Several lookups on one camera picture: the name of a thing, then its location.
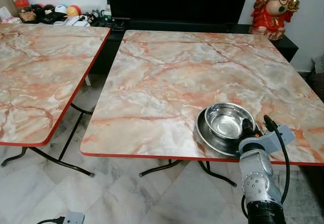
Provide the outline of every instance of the stainless steel bowl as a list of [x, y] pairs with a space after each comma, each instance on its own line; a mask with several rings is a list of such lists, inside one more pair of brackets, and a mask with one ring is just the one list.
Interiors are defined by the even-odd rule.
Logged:
[[242, 122], [248, 119], [255, 130], [253, 116], [243, 107], [233, 103], [213, 104], [205, 111], [205, 120], [212, 132], [226, 140], [237, 140], [242, 134]]

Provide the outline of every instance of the figurine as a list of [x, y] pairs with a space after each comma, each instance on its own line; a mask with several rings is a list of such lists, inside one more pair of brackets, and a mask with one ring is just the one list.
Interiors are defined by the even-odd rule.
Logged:
[[281, 39], [285, 33], [284, 21], [290, 22], [298, 10], [298, 0], [257, 0], [251, 14], [250, 33], [265, 35], [270, 40]]

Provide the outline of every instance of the black cable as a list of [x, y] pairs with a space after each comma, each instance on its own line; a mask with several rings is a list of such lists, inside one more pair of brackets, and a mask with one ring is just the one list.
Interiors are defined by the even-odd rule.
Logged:
[[241, 207], [242, 207], [242, 212], [245, 215], [246, 218], [249, 218], [247, 211], [245, 210], [245, 195], [242, 196], [242, 200], [241, 200]]
[[283, 190], [283, 194], [282, 194], [282, 197], [281, 197], [281, 203], [283, 204], [285, 199], [286, 199], [286, 196], [287, 196], [287, 193], [288, 193], [288, 188], [289, 188], [290, 164], [289, 164], [289, 158], [288, 158], [288, 154], [287, 154], [287, 151], [286, 151], [286, 148], [285, 148], [284, 141], [282, 140], [282, 137], [281, 137], [277, 127], [275, 127], [276, 126], [275, 123], [273, 121], [271, 121], [271, 124], [274, 127], [274, 132], [275, 132], [275, 134], [277, 135], [277, 137], [279, 139], [283, 155], [285, 156], [285, 162], [286, 162], [286, 182], [285, 182], [285, 189]]
[[64, 219], [65, 219], [65, 217], [60, 216], [59, 218], [56, 218], [56, 219], [42, 220], [37, 224], [42, 224], [42, 223], [47, 223], [47, 222], [53, 222], [53, 223], [56, 223], [56, 224], [63, 224]]

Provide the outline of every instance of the television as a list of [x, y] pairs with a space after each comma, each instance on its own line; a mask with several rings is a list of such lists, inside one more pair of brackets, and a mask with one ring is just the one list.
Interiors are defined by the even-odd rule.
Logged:
[[245, 0], [110, 0], [113, 18], [237, 23]]

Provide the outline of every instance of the tiled floor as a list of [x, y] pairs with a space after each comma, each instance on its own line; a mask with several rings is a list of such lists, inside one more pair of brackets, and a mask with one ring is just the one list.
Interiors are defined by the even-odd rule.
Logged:
[[[100, 76], [92, 78], [93, 85], [82, 87], [74, 102], [92, 110], [104, 81]], [[70, 108], [42, 150], [58, 157], [77, 117], [78, 112]], [[83, 212], [85, 224], [247, 224], [240, 209], [240, 188], [205, 174], [196, 162], [140, 178], [139, 172], [166, 161], [83, 156], [79, 145], [89, 119], [82, 119], [63, 160], [94, 172], [94, 178], [28, 150], [22, 159], [0, 168], [0, 224], [36, 224], [67, 211]], [[19, 148], [0, 146], [0, 161], [19, 152]], [[211, 168], [240, 182], [237, 163], [214, 162]], [[283, 189], [284, 168], [274, 169]], [[287, 224], [324, 223], [323, 206], [297, 167], [293, 167], [284, 210]]]

